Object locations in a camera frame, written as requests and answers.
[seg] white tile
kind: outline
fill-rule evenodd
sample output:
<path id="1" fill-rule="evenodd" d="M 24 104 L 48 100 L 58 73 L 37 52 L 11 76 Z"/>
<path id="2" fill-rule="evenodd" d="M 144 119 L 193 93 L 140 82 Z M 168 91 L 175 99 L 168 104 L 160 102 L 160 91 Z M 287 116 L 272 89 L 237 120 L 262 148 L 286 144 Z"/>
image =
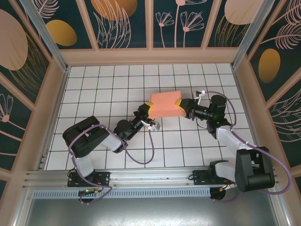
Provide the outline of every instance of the white tile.
<path id="1" fill-rule="evenodd" d="M 211 161 L 222 160 L 219 147 L 202 147 L 205 166 L 209 166 Z"/>
<path id="2" fill-rule="evenodd" d="M 126 116 L 127 102 L 114 102 L 111 105 L 111 116 Z"/>
<path id="3" fill-rule="evenodd" d="M 230 163 L 235 164 L 236 155 L 234 155 L 234 153 L 231 150 L 229 150 L 229 148 L 221 147 L 221 153 L 222 153 L 223 160 L 228 160 Z"/>
<path id="4" fill-rule="evenodd" d="M 176 87 L 190 87 L 189 75 L 177 75 L 174 77 Z"/>
<path id="5" fill-rule="evenodd" d="M 204 74 L 218 74 L 215 64 L 202 64 Z"/>
<path id="6" fill-rule="evenodd" d="M 66 90 L 63 103 L 78 103 L 80 90 Z"/>
<path id="7" fill-rule="evenodd" d="M 234 132 L 239 135 L 244 141 L 254 144 L 250 129 L 234 129 Z"/>
<path id="8" fill-rule="evenodd" d="M 103 170 L 105 169 L 105 159 L 107 152 L 106 151 L 92 151 L 91 153 L 91 160 L 94 169 L 96 170 Z"/>
<path id="9" fill-rule="evenodd" d="M 60 118 L 75 118 L 78 104 L 62 104 Z"/>
<path id="10" fill-rule="evenodd" d="M 109 117 L 97 117 L 97 119 L 100 122 L 100 124 L 105 125 L 106 127 L 109 127 L 109 121 L 110 121 Z"/>
<path id="11" fill-rule="evenodd" d="M 98 78 L 84 78 L 81 89 L 97 89 Z"/>
<path id="12" fill-rule="evenodd" d="M 67 151 L 68 147 L 62 134 L 55 134 L 53 143 L 51 146 L 51 151 Z"/>
<path id="13" fill-rule="evenodd" d="M 173 65 L 159 65 L 159 75 L 173 75 Z"/>
<path id="14" fill-rule="evenodd" d="M 185 166 L 203 166 L 201 148 L 183 148 Z"/>
<path id="15" fill-rule="evenodd" d="M 127 115 L 134 116 L 134 112 L 138 110 L 138 107 L 143 105 L 144 102 L 128 102 L 127 104 Z"/>
<path id="16" fill-rule="evenodd" d="M 223 87 L 225 96 L 229 99 L 239 99 L 239 93 L 236 86 L 224 86 Z"/>
<path id="17" fill-rule="evenodd" d="M 144 75 L 159 75 L 158 65 L 144 65 Z"/>
<path id="18" fill-rule="evenodd" d="M 191 86 L 206 86 L 205 78 L 203 74 L 190 75 Z"/>
<path id="19" fill-rule="evenodd" d="M 98 77 L 100 66 L 87 66 L 84 77 Z"/>
<path id="20" fill-rule="evenodd" d="M 230 114 L 232 122 L 234 123 L 234 114 Z M 235 129 L 247 129 L 249 128 L 248 121 L 246 119 L 246 115 L 244 113 L 236 114 L 237 123 L 234 126 Z"/>
<path id="21" fill-rule="evenodd" d="M 144 90 L 143 89 L 129 89 L 128 90 L 129 101 L 144 101 Z"/>
<path id="22" fill-rule="evenodd" d="M 205 74 L 207 86 L 221 86 L 220 76 L 218 74 Z"/>
<path id="23" fill-rule="evenodd" d="M 114 66 L 101 66 L 99 77 L 112 77 L 114 75 Z"/>
<path id="24" fill-rule="evenodd" d="M 144 100 L 149 101 L 151 94 L 159 93 L 159 92 L 160 92 L 160 88 L 145 88 L 144 89 Z"/>
<path id="25" fill-rule="evenodd" d="M 187 64 L 174 65 L 174 74 L 188 74 Z"/>
<path id="26" fill-rule="evenodd" d="M 165 167 L 184 166 L 183 150 L 181 148 L 164 149 Z"/>
<path id="27" fill-rule="evenodd" d="M 231 100 L 231 103 L 233 104 L 234 110 L 236 113 L 244 113 L 245 112 L 240 99 L 233 99 L 233 100 Z M 227 106 L 229 108 L 229 112 L 233 113 L 233 109 L 228 102 L 227 102 Z"/>
<path id="28" fill-rule="evenodd" d="M 47 170 L 65 170 L 68 152 L 51 152 L 49 153 L 49 161 L 47 165 Z"/>
<path id="29" fill-rule="evenodd" d="M 181 134 L 180 131 L 164 131 L 163 132 L 163 140 L 164 140 L 164 147 L 165 148 L 182 148 L 181 142 Z"/>
<path id="30" fill-rule="evenodd" d="M 209 91 L 215 91 L 215 92 L 219 92 L 222 94 L 224 93 L 221 86 L 210 86 L 210 87 L 208 87 L 208 92 Z M 218 95 L 216 93 L 208 93 L 208 94 L 209 94 L 209 99 L 211 99 L 211 97 L 214 95 Z"/>
<path id="31" fill-rule="evenodd" d="M 176 87 L 177 91 L 181 91 L 181 98 L 192 98 L 191 87 Z"/>
<path id="32" fill-rule="evenodd" d="M 196 92 L 196 91 L 207 91 L 207 87 L 206 86 L 202 86 L 202 87 L 191 87 L 192 93 Z M 202 96 L 202 99 L 209 99 L 208 94 L 205 94 L 204 96 Z"/>
<path id="33" fill-rule="evenodd" d="M 151 159 L 152 150 L 145 150 L 145 161 L 148 162 Z M 164 167 L 164 153 L 163 149 L 155 149 L 155 154 L 153 160 L 145 165 L 146 168 L 158 168 Z"/>
<path id="34" fill-rule="evenodd" d="M 143 88 L 144 79 L 143 76 L 130 76 L 128 82 L 129 88 Z"/>
<path id="35" fill-rule="evenodd" d="M 201 139 L 201 147 L 214 147 L 219 146 L 217 139 L 208 133 L 207 130 L 200 130 L 199 137 Z"/>
<path id="36" fill-rule="evenodd" d="M 223 86 L 236 86 L 233 74 L 220 74 Z"/>
<path id="37" fill-rule="evenodd" d="M 114 77 L 113 88 L 128 88 L 128 77 Z"/>
<path id="38" fill-rule="evenodd" d="M 83 89 L 80 93 L 80 103 L 92 103 L 95 102 L 96 89 Z"/>
<path id="39" fill-rule="evenodd" d="M 107 152 L 106 169 L 124 169 L 126 160 L 126 152 L 114 153 Z"/>
<path id="40" fill-rule="evenodd" d="M 128 142 L 129 149 L 144 149 L 144 132 L 138 132 Z"/>
<path id="41" fill-rule="evenodd" d="M 120 121 L 120 120 L 124 120 L 126 119 L 125 117 L 110 117 L 110 126 L 109 128 L 111 130 L 114 130 L 117 126 L 117 123 Z"/>
<path id="42" fill-rule="evenodd" d="M 71 155 L 68 155 L 67 167 L 66 170 L 71 170 L 74 168 Z"/>
<path id="43" fill-rule="evenodd" d="M 64 133 L 66 129 L 74 125 L 75 118 L 60 118 L 55 133 Z"/>
<path id="44" fill-rule="evenodd" d="M 150 135 L 154 143 L 154 148 L 163 148 L 162 131 L 152 131 Z M 145 148 L 152 148 L 150 135 L 148 132 L 145 132 Z"/>
<path id="45" fill-rule="evenodd" d="M 98 80 L 98 89 L 111 89 L 113 88 L 113 77 L 108 77 L 108 78 L 99 78 Z"/>
<path id="46" fill-rule="evenodd" d="M 144 162 L 144 149 L 142 150 L 128 150 L 128 153 L 133 159 L 139 162 Z M 126 155 L 126 168 L 144 168 L 144 165 L 134 162 L 128 155 Z"/>
<path id="47" fill-rule="evenodd" d="M 81 89 L 82 78 L 70 78 L 68 79 L 66 90 L 70 89 Z"/>
<path id="48" fill-rule="evenodd" d="M 127 101 L 127 89 L 113 89 L 112 102 Z"/>
<path id="49" fill-rule="evenodd" d="M 178 117 L 164 117 L 162 118 L 163 131 L 180 130 L 180 123 Z"/>
<path id="50" fill-rule="evenodd" d="M 197 131 L 181 131 L 183 147 L 201 147 Z"/>
<path id="51" fill-rule="evenodd" d="M 188 64 L 189 74 L 204 74 L 202 64 Z"/>
<path id="52" fill-rule="evenodd" d="M 174 92 L 175 87 L 160 88 L 160 93 Z"/>
<path id="53" fill-rule="evenodd" d="M 200 119 L 195 119 L 196 123 L 198 123 L 199 130 L 206 130 L 207 131 L 207 120 L 201 121 Z"/>
<path id="54" fill-rule="evenodd" d="M 75 123 L 74 124 L 77 124 L 79 123 L 80 121 L 83 121 L 85 120 L 87 117 L 79 117 L 79 118 L 75 118 Z"/>
<path id="55" fill-rule="evenodd" d="M 186 119 L 185 117 L 180 117 L 181 130 L 197 130 L 198 126 L 196 120 Z"/>
<path id="56" fill-rule="evenodd" d="M 160 76 L 160 87 L 175 87 L 174 76 L 173 75 Z"/>
<path id="57" fill-rule="evenodd" d="M 69 78 L 82 78 L 84 77 L 85 67 L 71 67 Z"/>
<path id="58" fill-rule="evenodd" d="M 130 65 L 130 76 L 144 75 L 143 65 Z"/>
<path id="59" fill-rule="evenodd" d="M 90 117 L 93 115 L 94 103 L 80 103 L 76 117 Z"/>
<path id="60" fill-rule="evenodd" d="M 146 88 L 159 87 L 159 76 L 145 76 L 144 87 Z"/>
<path id="61" fill-rule="evenodd" d="M 230 64 L 216 64 L 219 74 L 232 74 Z"/>
<path id="62" fill-rule="evenodd" d="M 115 66 L 114 76 L 128 76 L 128 73 L 129 73 L 128 65 Z"/>
<path id="63" fill-rule="evenodd" d="M 201 99 L 199 105 L 204 106 L 204 107 L 209 107 L 210 100 L 205 100 L 205 99 L 203 100 L 203 99 Z"/>
<path id="64" fill-rule="evenodd" d="M 98 89 L 96 92 L 96 102 L 110 102 L 112 89 Z"/>

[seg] gray metal floor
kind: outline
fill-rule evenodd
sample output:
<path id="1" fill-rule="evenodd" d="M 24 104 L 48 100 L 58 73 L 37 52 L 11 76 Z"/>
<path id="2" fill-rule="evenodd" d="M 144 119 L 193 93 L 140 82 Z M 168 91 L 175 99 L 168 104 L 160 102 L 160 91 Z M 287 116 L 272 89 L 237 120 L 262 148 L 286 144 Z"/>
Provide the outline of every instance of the gray metal floor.
<path id="1" fill-rule="evenodd" d="M 27 226 L 276 226 L 270 198 L 247 192 L 231 203 L 203 198 L 33 200 Z"/>

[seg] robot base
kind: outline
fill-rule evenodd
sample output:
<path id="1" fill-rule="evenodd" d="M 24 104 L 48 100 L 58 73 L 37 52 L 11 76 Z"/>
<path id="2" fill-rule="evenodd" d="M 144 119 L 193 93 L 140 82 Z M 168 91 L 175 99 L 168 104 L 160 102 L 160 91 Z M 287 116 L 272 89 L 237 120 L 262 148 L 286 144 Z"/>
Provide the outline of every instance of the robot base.
<path id="1" fill-rule="evenodd" d="M 110 172 L 95 172 L 95 175 L 91 182 L 94 184 L 99 184 L 100 182 L 104 186 L 109 186 Z M 92 187 L 92 185 L 83 181 L 76 172 L 69 174 L 67 186 L 68 187 Z"/>

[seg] black grid line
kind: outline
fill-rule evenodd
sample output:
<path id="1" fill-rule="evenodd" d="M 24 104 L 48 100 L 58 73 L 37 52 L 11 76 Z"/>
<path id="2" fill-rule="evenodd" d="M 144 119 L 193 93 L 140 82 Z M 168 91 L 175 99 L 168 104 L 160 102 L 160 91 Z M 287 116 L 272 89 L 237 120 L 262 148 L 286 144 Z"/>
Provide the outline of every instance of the black grid line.
<path id="1" fill-rule="evenodd" d="M 185 166 L 180 117 L 178 117 L 178 119 L 179 119 L 180 138 L 181 138 L 181 145 L 182 145 L 183 165 Z"/>

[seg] flower drawing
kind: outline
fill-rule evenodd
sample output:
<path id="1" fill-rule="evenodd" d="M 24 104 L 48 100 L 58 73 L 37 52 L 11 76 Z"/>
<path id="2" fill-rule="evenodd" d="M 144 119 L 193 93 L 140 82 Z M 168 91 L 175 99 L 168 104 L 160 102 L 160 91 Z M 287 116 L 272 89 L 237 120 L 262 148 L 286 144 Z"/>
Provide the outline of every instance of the flower drawing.
<path id="1" fill-rule="evenodd" d="M 162 14 L 161 13 L 156 13 L 156 19 L 157 19 L 157 22 L 160 26 L 162 44 L 163 44 L 163 47 L 165 48 L 165 44 L 164 44 L 164 40 L 163 40 L 162 27 L 173 25 L 174 20 L 172 19 L 172 16 L 170 15 L 170 12 L 169 13 L 162 13 Z"/>
<path id="2" fill-rule="evenodd" d="M 2 123 L 10 123 L 19 129 L 25 130 L 24 128 L 14 124 L 13 122 L 10 121 L 10 114 L 11 114 L 11 111 L 13 108 L 13 103 L 14 103 L 13 97 L 8 95 L 7 98 L 5 99 L 5 96 L 2 93 L 0 94 L 0 125 L 2 125 Z M 11 134 L 8 134 L 2 130 L 0 130 L 0 133 L 7 137 L 12 138 L 12 139 L 22 141 L 22 139 L 15 137 Z"/>
<path id="3" fill-rule="evenodd" d="M 187 12 L 181 13 L 181 23 L 184 31 L 183 47 L 185 47 L 186 32 L 197 31 L 204 28 L 202 13 L 190 13 L 187 17 Z"/>
<path id="4" fill-rule="evenodd" d="M 175 27 L 174 27 L 174 47 L 177 47 L 177 23 L 178 23 L 178 15 L 179 15 L 179 7 L 185 5 L 197 5 L 201 3 L 207 2 L 207 0 L 175 0 L 177 3 L 177 12 L 175 16 Z"/>

